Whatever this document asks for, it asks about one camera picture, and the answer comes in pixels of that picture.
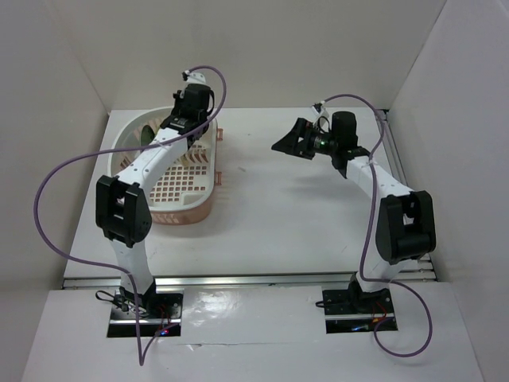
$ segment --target black bracket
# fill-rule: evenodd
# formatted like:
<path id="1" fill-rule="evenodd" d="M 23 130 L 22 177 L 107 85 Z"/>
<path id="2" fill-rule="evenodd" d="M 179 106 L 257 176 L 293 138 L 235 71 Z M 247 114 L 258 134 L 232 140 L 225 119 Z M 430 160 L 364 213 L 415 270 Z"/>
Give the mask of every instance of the black bracket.
<path id="1" fill-rule="evenodd" d="M 179 90 L 173 94 L 175 104 L 168 118 L 162 124 L 161 129 L 173 129 L 180 135 L 187 134 L 204 123 L 214 108 L 214 91 L 207 85 L 189 84 L 184 91 Z M 200 139 L 208 130 L 197 131 L 188 137 L 188 147 Z"/>
<path id="2" fill-rule="evenodd" d="M 411 220 L 406 224 L 404 218 Z M 376 248 L 389 264 L 420 259 L 437 246 L 433 200 L 426 191 L 380 201 Z"/>
<path id="3" fill-rule="evenodd" d="M 103 175 L 95 188 L 95 223 L 104 236 L 129 248 L 145 239 L 152 217 L 139 184 L 128 185 L 117 177 Z"/>

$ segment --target white panel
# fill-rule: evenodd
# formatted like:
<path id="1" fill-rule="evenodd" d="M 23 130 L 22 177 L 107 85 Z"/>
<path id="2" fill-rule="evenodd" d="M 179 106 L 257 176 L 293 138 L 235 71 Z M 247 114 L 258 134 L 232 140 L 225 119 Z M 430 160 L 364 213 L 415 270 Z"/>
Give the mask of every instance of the white panel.
<path id="1" fill-rule="evenodd" d="M 51 168 L 99 143 L 106 112 L 42 2 L 0 3 L 0 51 L 0 379 L 18 382 L 64 268 L 36 233 L 33 197 Z M 42 200 L 45 227 L 64 248 L 90 170 L 89 162 L 65 171 Z"/>
<path id="2" fill-rule="evenodd" d="M 435 264 L 487 382 L 509 359 L 507 36 L 502 2 L 449 0 L 389 114 L 407 180 L 433 195 Z"/>
<path id="3" fill-rule="evenodd" d="M 323 312 L 314 306 L 318 287 L 267 287 L 238 291 L 234 306 L 225 306 L 222 299 L 205 301 L 210 305 L 204 310 L 204 320 L 211 319 L 211 310 L 241 314 L 227 318 L 230 325 L 204 322 L 216 331 L 198 342 L 190 332 L 200 329 L 186 327 L 184 320 L 183 337 L 158 340 L 142 368 L 135 339 L 106 338 L 110 304 L 95 300 L 93 290 L 53 291 L 23 381 L 481 382 L 450 285 L 413 286 L 429 303 L 434 320 L 428 350 L 413 359 L 387 356 L 372 333 L 326 334 Z M 391 292 L 399 331 L 381 333 L 380 339 L 393 350 L 414 351 L 427 334 L 424 310 L 406 290 L 394 287 Z M 291 329 L 285 327 L 283 318 Z"/>
<path id="4" fill-rule="evenodd" d="M 389 107 L 445 2 L 48 1 L 110 109 L 165 106 L 196 64 L 224 72 L 229 107 L 338 92 Z"/>

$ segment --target laundry basket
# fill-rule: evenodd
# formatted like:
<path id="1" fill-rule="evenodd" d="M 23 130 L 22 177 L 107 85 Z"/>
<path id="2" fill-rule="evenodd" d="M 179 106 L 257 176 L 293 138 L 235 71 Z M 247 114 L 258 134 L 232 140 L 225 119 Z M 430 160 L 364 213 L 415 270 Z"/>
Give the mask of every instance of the laundry basket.
<path id="1" fill-rule="evenodd" d="M 142 128 L 150 125 L 157 133 L 170 112 L 171 107 L 162 107 L 136 117 L 119 132 L 113 147 L 140 146 Z M 208 216 L 214 187 L 221 184 L 221 173 L 216 172 L 216 142 L 220 140 L 223 140 L 223 130 L 217 128 L 214 120 L 207 133 L 162 174 L 149 195 L 153 222 L 193 224 Z M 108 174 L 115 176 L 139 154 L 139 151 L 110 154 Z"/>

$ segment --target white wall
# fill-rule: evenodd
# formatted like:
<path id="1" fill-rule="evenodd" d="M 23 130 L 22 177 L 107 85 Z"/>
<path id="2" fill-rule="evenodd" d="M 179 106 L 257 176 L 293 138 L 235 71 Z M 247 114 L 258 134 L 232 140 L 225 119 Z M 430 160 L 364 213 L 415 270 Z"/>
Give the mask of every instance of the white wall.
<path id="1" fill-rule="evenodd" d="M 21 379 L 64 266 L 36 233 L 33 197 L 56 164 L 98 146 L 107 115 L 42 2 L 0 3 L 0 51 L 0 375 L 10 382 Z M 45 227 L 65 249 L 90 173 L 90 162 L 74 166 L 42 201 Z"/>
<path id="2" fill-rule="evenodd" d="M 509 360 L 508 6 L 448 0 L 389 114 L 407 180 L 433 195 L 435 265 L 487 382 Z"/>
<path id="3" fill-rule="evenodd" d="M 171 103 L 196 64 L 224 72 L 229 107 L 309 106 L 338 92 L 389 107 L 445 2 L 47 1 L 115 109 Z"/>

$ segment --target white table surface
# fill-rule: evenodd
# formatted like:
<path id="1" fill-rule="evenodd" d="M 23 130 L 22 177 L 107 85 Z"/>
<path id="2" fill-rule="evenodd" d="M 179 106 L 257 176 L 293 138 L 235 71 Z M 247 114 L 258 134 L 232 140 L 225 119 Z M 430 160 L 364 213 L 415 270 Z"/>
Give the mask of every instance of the white table surface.
<path id="1" fill-rule="evenodd" d="M 23 382 L 482 382 L 451 286 L 412 286 L 434 327 L 429 348 L 415 358 L 388 356 L 372 333 L 326 334 L 314 306 L 319 286 L 186 289 L 182 336 L 159 339 L 142 368 L 135 339 L 106 338 L 110 304 L 93 290 L 52 291 Z M 427 334 L 424 310 L 401 287 L 391 293 L 398 331 L 380 338 L 394 351 L 414 351 Z"/>
<path id="2" fill-rule="evenodd" d="M 359 144 L 371 149 L 379 137 L 367 108 L 331 108 L 356 114 Z M 112 111 L 101 148 L 144 111 Z M 156 276 L 265 275 L 354 272 L 367 228 L 370 199 L 334 170 L 330 158 L 312 161 L 270 150 L 308 108 L 225 109 L 218 118 L 216 188 L 211 214 L 189 226 L 153 224 L 146 239 Z M 383 148 L 376 159 L 390 171 Z M 107 172 L 97 159 L 71 254 L 115 263 L 115 254 L 95 226 L 95 183 Z M 68 262 L 65 278 L 118 276 L 116 271 Z"/>

